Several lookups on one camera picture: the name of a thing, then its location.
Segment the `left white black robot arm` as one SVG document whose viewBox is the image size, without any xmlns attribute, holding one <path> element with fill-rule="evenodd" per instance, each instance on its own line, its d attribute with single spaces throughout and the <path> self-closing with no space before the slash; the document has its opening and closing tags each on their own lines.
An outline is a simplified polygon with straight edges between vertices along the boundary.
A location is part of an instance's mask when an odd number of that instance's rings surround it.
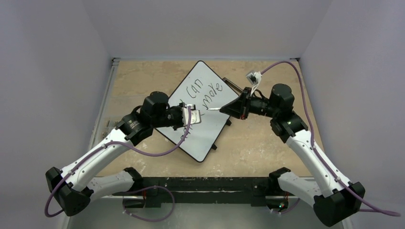
<svg viewBox="0 0 405 229">
<path fill-rule="evenodd" d="M 144 196 L 147 187 L 134 168 L 128 167 L 107 177 L 98 177 L 97 174 L 118 156 L 136 150 L 136 146 L 150 137 L 154 129 L 171 127 L 189 131 L 193 124 L 200 122 L 201 113 L 195 105 L 181 102 L 170 106 L 165 93 L 152 92 L 94 148 L 71 164 L 61 169 L 52 167 L 46 172 L 50 196 L 44 207 L 45 216 L 53 217 L 49 212 L 51 200 L 56 200 L 61 213 L 74 216 L 92 201 L 110 194 Z"/>
</svg>

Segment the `white whiteboard black frame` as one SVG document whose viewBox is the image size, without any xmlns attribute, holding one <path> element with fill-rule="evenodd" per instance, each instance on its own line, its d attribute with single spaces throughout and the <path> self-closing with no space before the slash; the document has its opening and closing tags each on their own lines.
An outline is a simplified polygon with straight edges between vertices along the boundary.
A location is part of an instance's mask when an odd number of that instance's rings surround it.
<svg viewBox="0 0 405 229">
<path fill-rule="evenodd" d="M 198 61 L 169 97 L 170 106 L 184 102 L 201 111 L 202 122 L 190 126 L 180 149 L 195 161 L 203 162 L 230 117 L 207 108 L 222 107 L 236 98 L 238 94 L 220 76 L 205 62 Z"/>
</svg>

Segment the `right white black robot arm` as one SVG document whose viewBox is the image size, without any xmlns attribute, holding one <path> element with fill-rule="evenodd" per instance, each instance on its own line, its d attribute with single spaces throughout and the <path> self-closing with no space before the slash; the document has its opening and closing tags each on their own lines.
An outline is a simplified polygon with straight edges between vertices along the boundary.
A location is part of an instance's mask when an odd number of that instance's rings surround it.
<svg viewBox="0 0 405 229">
<path fill-rule="evenodd" d="M 327 227 L 359 212 L 365 188 L 352 183 L 311 140 L 312 134 L 303 119 L 293 111 L 295 100 L 291 88 L 275 84 L 269 98 L 251 95 L 246 87 L 240 96 L 222 106 L 220 113 L 245 120 L 249 114 L 269 117 L 276 136 L 304 163 L 315 179 L 310 183 L 296 176 L 290 169 L 281 168 L 269 174 L 268 188 L 274 194 L 286 191 L 312 206 L 315 215 Z"/>
</svg>

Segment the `white whiteboard marker pen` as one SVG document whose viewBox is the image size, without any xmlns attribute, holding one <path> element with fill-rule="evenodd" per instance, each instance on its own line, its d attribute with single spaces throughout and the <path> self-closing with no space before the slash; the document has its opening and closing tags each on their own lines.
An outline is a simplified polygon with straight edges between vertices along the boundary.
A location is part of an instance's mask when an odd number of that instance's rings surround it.
<svg viewBox="0 0 405 229">
<path fill-rule="evenodd" d="M 220 111 L 220 107 L 217 108 L 207 108 L 207 111 Z"/>
</svg>

